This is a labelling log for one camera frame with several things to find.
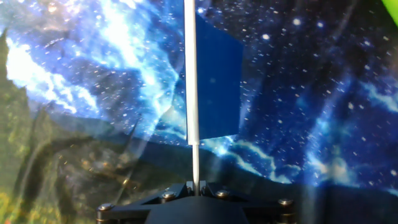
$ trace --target galaxy print fabric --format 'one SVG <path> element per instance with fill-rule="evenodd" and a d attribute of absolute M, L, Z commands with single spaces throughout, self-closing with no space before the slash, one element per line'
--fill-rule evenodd
<path fill-rule="evenodd" d="M 57 114 L 125 133 L 141 117 L 140 138 L 186 146 L 182 6 L 0 1 L 7 78 L 65 128 L 83 125 Z M 398 194 L 398 33 L 382 2 L 201 0 L 197 13 L 244 44 L 240 132 L 203 150 L 276 182 Z"/>

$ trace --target blue rectangular panel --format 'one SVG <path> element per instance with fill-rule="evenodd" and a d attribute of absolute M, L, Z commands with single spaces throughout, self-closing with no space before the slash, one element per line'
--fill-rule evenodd
<path fill-rule="evenodd" d="M 243 46 L 198 14 L 196 22 L 200 139 L 238 134 Z"/>

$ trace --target screw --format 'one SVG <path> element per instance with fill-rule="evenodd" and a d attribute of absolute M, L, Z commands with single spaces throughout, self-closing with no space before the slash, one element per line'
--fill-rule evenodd
<path fill-rule="evenodd" d="M 167 191 L 167 192 L 164 192 L 164 194 L 162 195 L 162 197 L 163 197 L 164 199 L 173 199 L 173 198 L 175 198 L 175 193 L 172 192 L 172 191 Z"/>
<path fill-rule="evenodd" d="M 293 200 L 284 198 L 284 199 L 279 199 L 278 203 L 279 203 L 279 205 L 286 206 L 286 205 L 291 205 L 293 203 Z"/>
<path fill-rule="evenodd" d="M 105 203 L 105 204 L 102 204 L 101 206 L 99 206 L 99 207 L 98 207 L 98 210 L 100 210 L 100 211 L 107 211 L 107 210 L 112 209 L 113 207 L 114 207 L 113 204 L 111 204 L 111 203 Z"/>
<path fill-rule="evenodd" d="M 225 198 L 225 197 L 227 197 L 229 195 L 229 192 L 227 191 L 227 190 L 219 190 L 219 191 L 217 191 L 217 193 L 216 193 L 216 196 L 218 197 L 218 198 Z"/>

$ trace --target metal screw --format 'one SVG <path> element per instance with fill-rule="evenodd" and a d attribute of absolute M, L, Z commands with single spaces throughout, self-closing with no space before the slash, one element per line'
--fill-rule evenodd
<path fill-rule="evenodd" d="M 219 191 L 217 191 L 217 193 L 216 193 L 216 196 L 218 197 L 218 198 L 225 198 L 225 197 L 227 197 L 229 195 L 229 192 L 227 191 L 227 190 L 219 190 Z"/>
<path fill-rule="evenodd" d="M 105 204 L 102 204 L 101 206 L 99 206 L 99 207 L 98 207 L 98 210 L 100 210 L 100 211 L 107 211 L 107 210 L 112 209 L 113 207 L 114 207 L 113 204 L 111 204 L 111 203 L 105 203 Z"/>
<path fill-rule="evenodd" d="M 279 199 L 278 203 L 280 205 L 291 205 L 293 203 L 293 200 L 284 198 L 284 199 Z"/>
<path fill-rule="evenodd" d="M 173 198 L 175 198 L 175 196 L 176 196 L 176 194 L 172 191 L 164 192 L 164 194 L 162 195 L 162 197 L 164 199 L 173 199 Z"/>

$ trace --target green object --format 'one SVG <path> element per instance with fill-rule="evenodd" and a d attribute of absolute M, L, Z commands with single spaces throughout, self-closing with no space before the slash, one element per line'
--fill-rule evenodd
<path fill-rule="evenodd" d="M 392 19 L 398 26 L 398 0 L 382 0 Z"/>

